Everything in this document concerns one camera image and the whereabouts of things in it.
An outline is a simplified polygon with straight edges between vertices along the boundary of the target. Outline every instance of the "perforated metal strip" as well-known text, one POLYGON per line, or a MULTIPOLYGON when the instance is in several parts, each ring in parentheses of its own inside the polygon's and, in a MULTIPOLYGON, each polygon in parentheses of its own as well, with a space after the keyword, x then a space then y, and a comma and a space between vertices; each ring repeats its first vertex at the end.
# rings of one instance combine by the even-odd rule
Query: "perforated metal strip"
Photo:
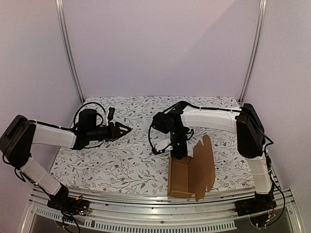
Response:
MULTIPOLYGON (((56 210, 46 209, 40 206, 36 208, 36 214, 47 217, 52 220, 61 221, 62 215, 56 210)), ((216 233, 236 229, 234 221, 226 221, 214 224, 205 224, 198 226, 131 226, 115 223, 107 223, 99 220, 85 218, 84 225, 81 227, 94 229, 102 232, 111 233, 216 233)))

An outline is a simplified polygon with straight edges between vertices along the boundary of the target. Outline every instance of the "brown cardboard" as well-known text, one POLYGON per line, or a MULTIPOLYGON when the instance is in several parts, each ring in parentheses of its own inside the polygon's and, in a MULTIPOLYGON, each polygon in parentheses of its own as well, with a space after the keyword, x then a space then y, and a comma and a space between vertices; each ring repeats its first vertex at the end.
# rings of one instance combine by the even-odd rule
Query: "brown cardboard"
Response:
POLYGON ((170 158, 168 195, 176 198, 195 200, 205 196, 215 182, 215 164, 210 138, 203 136, 193 148, 193 157, 170 158))

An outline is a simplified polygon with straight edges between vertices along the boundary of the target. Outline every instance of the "robotic arm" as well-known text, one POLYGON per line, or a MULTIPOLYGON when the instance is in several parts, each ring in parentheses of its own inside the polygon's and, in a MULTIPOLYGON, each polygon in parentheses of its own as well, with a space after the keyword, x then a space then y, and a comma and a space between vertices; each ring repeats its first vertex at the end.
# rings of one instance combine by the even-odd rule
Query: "robotic arm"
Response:
POLYGON ((201 108, 181 101, 167 113, 157 113, 153 117, 151 127, 165 134, 170 133, 170 139, 152 146, 153 153, 171 150, 171 157, 177 159, 188 155, 187 135, 190 127, 214 128, 236 133, 238 151, 248 161, 255 181, 255 198, 236 202, 238 215, 276 207, 274 186, 270 179, 271 160, 265 154, 264 128, 251 104, 232 109, 201 108))
POLYGON ((113 114, 114 108, 110 108, 105 125, 96 125, 99 115, 97 111, 85 109, 80 112, 79 121, 72 129, 28 120, 18 115, 0 138, 3 161, 41 187, 51 199, 48 202, 49 207, 66 210, 72 215, 83 214, 81 209, 88 209, 88 201, 69 197, 68 189, 31 157, 30 149, 32 144, 46 144, 82 150, 90 141, 114 141, 129 133, 131 128, 119 122, 110 122, 113 114))

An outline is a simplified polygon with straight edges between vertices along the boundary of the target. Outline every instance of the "floral tablecloth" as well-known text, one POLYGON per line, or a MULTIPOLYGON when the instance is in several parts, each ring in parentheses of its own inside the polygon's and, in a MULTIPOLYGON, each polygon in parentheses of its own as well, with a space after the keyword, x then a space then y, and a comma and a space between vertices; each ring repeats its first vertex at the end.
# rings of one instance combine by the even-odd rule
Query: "floral tablecloth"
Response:
MULTIPOLYGON (((152 117, 178 101, 185 100, 197 106, 237 107, 234 98, 227 97, 105 97, 88 98, 106 110, 115 107, 113 121, 119 121, 133 130, 114 142, 99 148, 80 151, 61 148, 50 173, 62 184, 95 191, 167 195, 169 153, 154 155, 148 143, 148 129, 152 117)), ((253 187, 250 167, 238 154, 236 135, 222 130, 194 128, 188 142, 189 155, 193 146, 209 135, 214 153, 216 181, 212 192, 253 187)), ((151 131, 154 143, 167 138, 151 131)))

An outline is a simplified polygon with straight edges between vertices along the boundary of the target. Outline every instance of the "white backdrop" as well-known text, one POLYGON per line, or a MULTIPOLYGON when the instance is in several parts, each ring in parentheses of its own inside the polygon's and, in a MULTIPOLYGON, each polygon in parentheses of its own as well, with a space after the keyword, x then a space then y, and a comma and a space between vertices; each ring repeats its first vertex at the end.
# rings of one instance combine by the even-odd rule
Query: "white backdrop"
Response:
POLYGON ((290 187, 305 232, 311 232, 311 2, 268 1, 245 101, 254 105, 274 168, 290 187))
POLYGON ((86 97, 237 97, 259 0, 67 0, 86 97))
MULTIPOLYGON (((69 126, 79 106, 54 0, 0 3, 0 135, 17 114, 69 126)), ((45 168, 56 147, 34 146, 45 168)), ((33 186, 0 162, 0 232, 17 233, 33 186)))

